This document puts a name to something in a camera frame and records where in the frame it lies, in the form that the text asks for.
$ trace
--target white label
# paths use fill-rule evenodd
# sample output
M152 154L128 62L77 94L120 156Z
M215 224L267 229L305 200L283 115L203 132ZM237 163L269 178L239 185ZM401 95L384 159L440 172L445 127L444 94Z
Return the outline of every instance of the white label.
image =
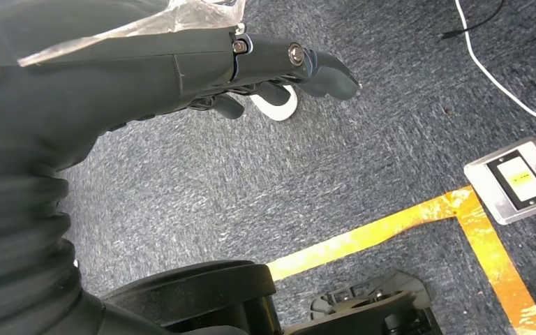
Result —
M500 164L498 170L520 201L536 197L536 177L521 157Z

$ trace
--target robotic hand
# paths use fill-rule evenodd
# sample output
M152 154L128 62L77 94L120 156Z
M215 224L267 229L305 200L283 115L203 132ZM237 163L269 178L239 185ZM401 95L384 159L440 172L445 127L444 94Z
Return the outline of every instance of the robotic hand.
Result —
M235 119L243 107L227 92L278 105L284 84L338 99L359 88L328 54L234 29L111 38L25 68L0 64L0 334L168 334L82 290L61 238L70 219L56 211L67 184L54 174L130 121L186 108Z

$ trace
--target metal floor plate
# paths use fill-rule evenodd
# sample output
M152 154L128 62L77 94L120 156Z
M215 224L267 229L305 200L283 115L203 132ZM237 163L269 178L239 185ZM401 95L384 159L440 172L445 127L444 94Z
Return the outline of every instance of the metal floor plate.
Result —
M492 216L507 225L536 214L536 139L469 163L465 174Z

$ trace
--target gray carpet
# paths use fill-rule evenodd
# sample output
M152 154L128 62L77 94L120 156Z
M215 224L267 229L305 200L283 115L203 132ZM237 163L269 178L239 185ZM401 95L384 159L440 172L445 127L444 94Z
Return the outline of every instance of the gray carpet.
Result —
M471 22L496 1L463 2ZM228 121L180 112L103 136L66 172L84 286L102 295L160 271L225 258L269 262L467 184L463 166L533 135L536 119L478 71L450 0L249 0L248 30L342 58L364 85L348 102L300 93L276 123L250 103ZM536 0L511 0L472 33L497 79L536 108ZM536 216L498 233L536 299ZM459 225L417 228L278 283L285 324L311 298L402 269L433 294L446 334L510 334Z

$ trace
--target plastic wrap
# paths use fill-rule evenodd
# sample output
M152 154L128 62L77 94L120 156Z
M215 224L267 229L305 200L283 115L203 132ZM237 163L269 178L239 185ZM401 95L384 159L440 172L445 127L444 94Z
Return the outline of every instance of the plastic wrap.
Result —
M245 0L0 0L0 66L29 66L108 38L237 25Z

